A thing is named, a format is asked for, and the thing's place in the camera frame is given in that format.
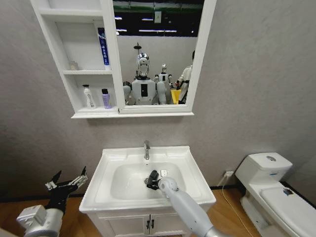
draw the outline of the mirror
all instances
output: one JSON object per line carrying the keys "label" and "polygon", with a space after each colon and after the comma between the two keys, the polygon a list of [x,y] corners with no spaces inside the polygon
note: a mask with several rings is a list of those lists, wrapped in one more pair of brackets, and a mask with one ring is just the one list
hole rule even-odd
{"label": "mirror", "polygon": [[125,104],[185,104],[204,0],[113,0]]}

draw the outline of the black object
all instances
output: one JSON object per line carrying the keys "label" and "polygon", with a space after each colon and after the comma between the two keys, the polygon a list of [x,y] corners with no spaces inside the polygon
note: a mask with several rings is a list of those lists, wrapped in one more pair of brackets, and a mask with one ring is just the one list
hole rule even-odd
{"label": "black object", "polygon": [[153,190],[157,190],[159,189],[158,187],[158,182],[159,180],[157,180],[157,178],[159,177],[159,174],[156,170],[153,170],[147,180],[147,188],[149,189],[153,189]]}
{"label": "black object", "polygon": [[135,45],[134,48],[138,50],[138,54],[139,54],[139,50],[142,48],[142,46],[140,46],[137,42],[137,45]]}
{"label": "black object", "polygon": [[292,190],[290,190],[290,189],[283,189],[283,192],[284,192],[287,196],[293,194]]}
{"label": "black object", "polygon": [[142,97],[147,97],[148,96],[148,88],[147,84],[140,84],[141,85],[141,96]]}
{"label": "black object", "polygon": [[[86,166],[83,168],[81,175],[86,174]],[[56,183],[61,175],[61,170],[53,176],[51,179],[52,182]],[[45,209],[56,208],[61,210],[64,214],[66,212],[66,202],[70,193],[78,189],[78,185],[69,185],[72,180],[61,182],[56,184],[56,188],[49,190],[50,200],[45,206]]]}
{"label": "black object", "polygon": [[106,94],[109,94],[108,90],[105,88],[105,89],[102,89],[102,94],[106,95]]}

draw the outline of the medicine cabinet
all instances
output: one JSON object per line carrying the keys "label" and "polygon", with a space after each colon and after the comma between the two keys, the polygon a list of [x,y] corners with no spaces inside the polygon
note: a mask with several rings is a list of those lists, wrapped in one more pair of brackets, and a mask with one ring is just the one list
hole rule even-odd
{"label": "medicine cabinet", "polygon": [[[216,0],[31,3],[74,108],[72,118],[193,115]],[[142,57],[137,64],[140,54],[150,62],[147,78],[141,73],[149,64]],[[84,84],[89,85],[93,109]],[[104,88],[110,109],[104,106]]]}

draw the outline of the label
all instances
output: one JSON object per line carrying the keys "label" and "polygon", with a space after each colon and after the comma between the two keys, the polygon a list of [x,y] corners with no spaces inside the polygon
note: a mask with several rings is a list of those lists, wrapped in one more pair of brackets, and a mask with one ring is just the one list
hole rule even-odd
{"label": "label", "polygon": [[104,28],[98,28],[98,35],[99,35],[99,42],[101,46],[101,52],[103,56],[103,62],[104,62],[104,65],[108,66],[110,65],[110,61],[109,61],[108,47],[107,47],[107,41],[105,38]]}

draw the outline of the white sink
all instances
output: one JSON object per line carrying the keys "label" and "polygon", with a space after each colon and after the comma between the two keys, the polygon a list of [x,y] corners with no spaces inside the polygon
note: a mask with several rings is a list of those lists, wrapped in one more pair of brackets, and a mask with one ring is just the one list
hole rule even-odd
{"label": "white sink", "polygon": [[170,207],[160,190],[148,189],[144,183],[154,169],[167,170],[198,204],[216,201],[188,146],[151,147],[149,153],[150,159],[145,160],[143,147],[104,149],[80,211]]}

